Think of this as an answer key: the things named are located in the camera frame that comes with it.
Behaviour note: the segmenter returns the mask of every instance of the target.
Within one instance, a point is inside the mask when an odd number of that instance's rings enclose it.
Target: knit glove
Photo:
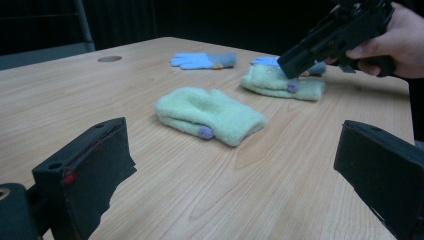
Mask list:
[[[156,103],[156,115],[170,127],[203,139],[216,137],[235,147],[265,126],[259,112],[218,89],[179,88]]]
[[[280,68],[280,65],[278,64],[277,60],[278,57],[263,56],[255,58],[251,61],[251,64],[261,64]],[[302,73],[301,76],[321,75],[326,71],[326,69],[327,65],[324,62],[316,62],[314,66],[309,68],[305,73]]]
[[[229,68],[236,64],[236,53],[177,53],[170,63],[183,70]]]
[[[256,93],[282,98],[317,101],[324,91],[319,79],[288,79],[280,68],[254,65],[241,79],[241,85]]]

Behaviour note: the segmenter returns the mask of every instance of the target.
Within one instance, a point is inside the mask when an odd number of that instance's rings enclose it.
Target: human hand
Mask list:
[[[370,39],[346,52],[352,59],[360,59],[358,68],[368,74],[378,75],[380,68],[370,65],[363,58],[389,55],[395,74],[404,78],[424,77],[424,19],[406,7],[392,3],[395,11],[386,33]]]

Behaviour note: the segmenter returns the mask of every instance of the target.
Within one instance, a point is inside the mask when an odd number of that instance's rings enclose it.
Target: blue glove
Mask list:
[[[280,65],[277,62],[278,57],[257,57],[252,62],[250,62],[252,65],[260,64],[260,65],[266,65],[266,66],[272,66],[272,67],[280,67]]]
[[[278,57],[257,57],[254,60],[252,60],[251,64],[256,65],[266,65],[266,66],[272,66],[280,68],[280,65],[277,62]],[[324,62],[316,62],[314,66],[309,68],[306,72],[310,75],[321,75],[325,72],[327,69],[327,65]]]
[[[177,53],[170,60],[171,66],[183,70],[192,69],[222,69],[236,64],[236,53]]]

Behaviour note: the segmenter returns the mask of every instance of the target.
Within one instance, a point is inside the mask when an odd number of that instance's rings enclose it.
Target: light green mitten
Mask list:
[[[262,129],[267,119],[218,89],[179,88],[156,103],[159,120],[182,132],[204,139],[216,137],[235,147]]]
[[[241,85],[262,95],[318,101],[324,82],[314,78],[288,79],[284,72],[272,66],[255,64],[241,79]]]

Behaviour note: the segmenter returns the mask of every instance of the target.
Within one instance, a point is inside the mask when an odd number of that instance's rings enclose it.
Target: wood grain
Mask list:
[[[177,52],[229,51],[232,69],[169,65]],[[239,85],[264,55],[160,38],[0,71],[0,182],[30,187],[39,163],[125,117],[138,171],[91,239],[394,239],[332,164],[346,119],[413,142],[407,83],[329,67],[318,102],[266,97]],[[107,56],[122,59],[97,61]],[[236,148],[165,127],[155,102],[183,86],[218,88],[269,122]]]

